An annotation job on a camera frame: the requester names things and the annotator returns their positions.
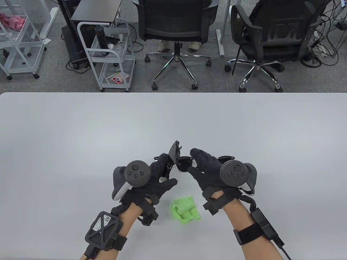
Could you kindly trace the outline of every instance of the office chair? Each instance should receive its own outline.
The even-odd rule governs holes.
[[[225,64],[224,71],[234,72],[236,63],[252,67],[243,77],[239,92],[247,92],[245,85],[256,70],[263,71],[273,80],[275,92],[283,92],[278,79],[266,66],[281,72],[285,69],[282,62],[297,61],[307,55],[309,41],[321,23],[320,15],[331,0],[321,1],[318,7],[317,0],[312,1],[315,3],[303,0],[269,0],[259,8],[253,23],[241,5],[232,6],[231,34],[233,41],[239,45],[239,50],[236,59]],[[240,50],[248,60],[238,59]]]
[[[192,89],[198,89],[197,82],[184,63],[184,58],[206,59],[211,67],[211,57],[182,54],[182,42],[206,43],[209,27],[217,15],[219,0],[133,0],[138,11],[138,30],[142,40],[158,39],[173,41],[173,53],[146,52],[145,62],[150,56],[171,57],[169,62],[153,78],[152,90],[157,90],[156,80],[175,61],[180,62],[193,81]]]

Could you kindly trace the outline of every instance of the pink item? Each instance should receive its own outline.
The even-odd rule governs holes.
[[[20,17],[19,15],[7,17],[3,13],[0,13],[0,21],[5,28],[10,27],[12,30],[15,31],[20,31],[25,23],[25,19]]]

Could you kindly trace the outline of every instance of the chair base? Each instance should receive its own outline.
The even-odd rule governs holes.
[[[206,59],[206,66],[211,67],[211,56],[204,56],[204,55],[195,55],[195,54],[182,54],[181,53],[181,43],[175,42],[174,43],[174,52],[173,53],[161,53],[161,52],[146,52],[145,62],[150,62],[151,59],[149,56],[162,56],[162,57],[171,57],[171,59],[168,61],[168,63],[165,64],[165,66],[161,69],[161,71],[153,78],[152,80],[152,90],[157,90],[158,86],[156,84],[156,81],[158,78],[166,71],[166,69],[173,63],[173,62],[179,62],[186,73],[189,75],[191,80],[193,81],[192,84],[192,90],[198,89],[198,85],[196,82],[196,79],[192,75],[192,73],[188,70],[186,64],[184,63],[182,58],[193,58],[193,59]]]
[[[280,86],[278,79],[275,77],[274,74],[272,74],[272,72],[270,72],[267,68],[265,68],[265,66],[268,65],[272,65],[272,67],[276,68],[277,71],[283,71],[284,70],[284,66],[281,62],[279,61],[272,61],[272,62],[268,62],[268,63],[263,63],[263,64],[256,64],[255,61],[246,61],[246,60],[241,60],[241,59],[232,59],[229,60],[225,66],[224,66],[224,71],[225,72],[230,72],[231,71],[231,64],[234,63],[239,63],[239,64],[246,64],[246,65],[251,65],[252,68],[251,70],[243,77],[241,84],[239,86],[239,92],[240,93],[244,93],[247,92],[247,89],[245,88],[245,85],[247,84],[247,82],[249,81],[249,79],[252,77],[253,72],[256,70],[261,70],[263,71],[266,75],[268,75],[272,81],[275,83],[275,92],[277,93],[281,93],[283,92],[282,87]]]

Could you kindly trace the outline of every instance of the shoe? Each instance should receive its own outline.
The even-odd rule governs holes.
[[[159,46],[158,46],[159,52],[169,52],[170,50],[171,49],[170,49],[169,41],[159,40]]]
[[[201,42],[190,42],[188,50],[190,52],[196,52],[201,46]]]

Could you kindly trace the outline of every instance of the microfiber cloth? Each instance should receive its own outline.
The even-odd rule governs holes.
[[[192,196],[174,200],[170,204],[170,209],[173,217],[178,219],[181,224],[201,218]]]

